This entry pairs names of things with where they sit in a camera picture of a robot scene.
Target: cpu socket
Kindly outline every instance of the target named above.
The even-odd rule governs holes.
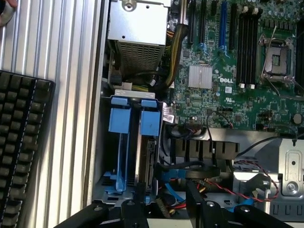
[[[269,81],[291,82],[294,78],[294,46],[290,40],[273,38],[260,40],[261,77]]]

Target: red wire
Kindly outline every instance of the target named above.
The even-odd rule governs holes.
[[[181,203],[175,207],[173,207],[173,209],[182,209],[182,208],[185,208],[186,207],[186,203]]]
[[[253,161],[239,161],[238,163],[253,164],[253,165],[257,166],[258,168],[260,168],[263,171],[263,173],[266,176],[268,176],[270,178],[271,182],[274,184],[274,186],[275,186],[275,195],[273,197],[271,197],[271,198],[268,198],[268,199],[258,199],[258,198],[255,198],[255,197],[245,196],[244,194],[241,194],[241,193],[235,193],[235,192],[230,191],[229,189],[226,189],[226,188],[224,188],[224,187],[222,187],[222,186],[220,186],[220,185],[218,185],[217,183],[214,183],[214,182],[210,182],[210,181],[206,181],[206,182],[209,183],[209,184],[215,185],[219,189],[225,190],[226,192],[228,192],[228,193],[230,193],[232,195],[241,196],[241,197],[243,197],[245,199],[253,199],[253,200],[258,201],[258,202],[272,201],[273,199],[275,199],[275,198],[278,197],[278,195],[279,195],[279,188],[278,188],[277,184],[271,179],[271,177],[268,175],[268,173],[259,164],[255,163]]]

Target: motherboard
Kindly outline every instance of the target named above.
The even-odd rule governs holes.
[[[192,0],[168,103],[175,123],[303,132],[301,0]],[[179,23],[172,12],[168,29]]]

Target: aluminum side panel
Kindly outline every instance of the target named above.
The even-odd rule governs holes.
[[[102,0],[18,2],[0,28],[0,68],[56,82],[48,140],[23,215],[26,227],[52,228],[83,206],[88,145],[96,140],[88,134]]]

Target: white label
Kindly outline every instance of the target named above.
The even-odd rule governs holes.
[[[228,103],[234,103],[235,101],[232,100],[231,97],[226,97],[226,102],[228,102]]]
[[[162,120],[172,124],[174,122],[174,115],[163,115]]]
[[[224,83],[233,83],[231,78],[220,78],[219,79],[220,82],[224,82]]]
[[[231,94],[232,93],[232,87],[225,87],[225,93],[226,94]]]
[[[169,86],[170,89],[174,89],[174,82],[172,82],[171,86]]]
[[[163,115],[172,115],[172,113],[173,113],[172,106],[163,107],[162,113],[163,113]]]

